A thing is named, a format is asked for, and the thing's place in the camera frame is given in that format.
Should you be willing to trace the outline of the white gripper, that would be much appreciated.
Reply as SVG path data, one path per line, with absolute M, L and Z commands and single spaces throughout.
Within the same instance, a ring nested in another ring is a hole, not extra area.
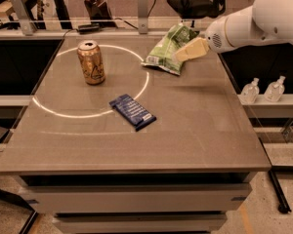
M 216 53 L 230 50 L 230 43 L 226 36 L 226 18 L 213 21 L 205 31 L 205 38 L 196 37 L 179 49 L 173 58 L 177 61 L 186 61 L 205 56 L 209 47 Z

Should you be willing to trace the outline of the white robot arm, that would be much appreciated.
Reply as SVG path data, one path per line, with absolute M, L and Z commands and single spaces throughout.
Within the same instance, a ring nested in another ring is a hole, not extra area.
M 173 59 L 196 59 L 209 50 L 220 54 L 245 46 L 284 43 L 293 46 L 293 0 L 254 0 L 252 6 L 213 21 L 203 38 L 190 40 Z

